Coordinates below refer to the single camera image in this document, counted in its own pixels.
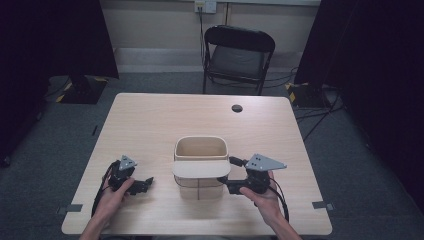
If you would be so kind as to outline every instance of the gray floor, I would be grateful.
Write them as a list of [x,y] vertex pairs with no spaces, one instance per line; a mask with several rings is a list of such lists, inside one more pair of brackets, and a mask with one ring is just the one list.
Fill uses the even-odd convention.
[[[270,73],[268,78],[288,73]],[[111,80],[96,105],[58,104],[47,98],[37,122],[0,169],[0,239],[76,239],[61,232],[58,207],[71,203],[112,101],[120,92],[201,93],[202,73],[122,73]],[[51,80],[50,91],[66,77]],[[282,80],[267,82],[267,86]],[[208,94],[251,95],[249,88],[209,83]],[[283,86],[263,95],[287,96]],[[335,92],[328,92],[335,99]],[[297,117],[320,111],[294,108]],[[299,119],[306,136],[320,117]],[[97,132],[92,135],[95,126]],[[345,110],[327,116],[305,141],[333,232],[322,239],[424,239],[424,217],[378,156],[366,147],[359,127]],[[317,236],[303,236],[316,239]]]

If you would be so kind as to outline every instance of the electrical outlet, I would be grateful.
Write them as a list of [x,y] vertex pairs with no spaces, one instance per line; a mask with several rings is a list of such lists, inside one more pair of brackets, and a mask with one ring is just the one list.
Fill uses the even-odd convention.
[[206,1],[205,9],[206,9],[206,13],[216,13],[216,2]]
[[202,12],[206,13],[205,1],[194,1],[194,12],[199,12],[199,9],[202,9]]

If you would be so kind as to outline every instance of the black chair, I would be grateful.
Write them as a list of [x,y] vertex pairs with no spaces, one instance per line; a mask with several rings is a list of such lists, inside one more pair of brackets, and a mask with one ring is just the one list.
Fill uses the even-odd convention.
[[221,78],[255,84],[261,95],[274,49],[272,37],[262,31],[226,25],[209,28],[205,32],[203,93],[207,78]]

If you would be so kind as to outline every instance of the open box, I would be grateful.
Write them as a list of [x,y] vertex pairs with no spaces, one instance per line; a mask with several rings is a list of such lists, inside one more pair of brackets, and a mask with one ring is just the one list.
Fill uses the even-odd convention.
[[183,198],[219,198],[223,184],[217,178],[227,176],[230,170],[224,139],[188,136],[177,141],[172,171]]

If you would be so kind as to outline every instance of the chair backrest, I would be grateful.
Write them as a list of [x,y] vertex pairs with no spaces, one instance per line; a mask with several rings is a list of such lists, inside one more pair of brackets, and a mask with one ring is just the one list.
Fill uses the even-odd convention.
[[275,42],[268,34],[251,29],[217,25],[205,32],[205,44],[273,53]]

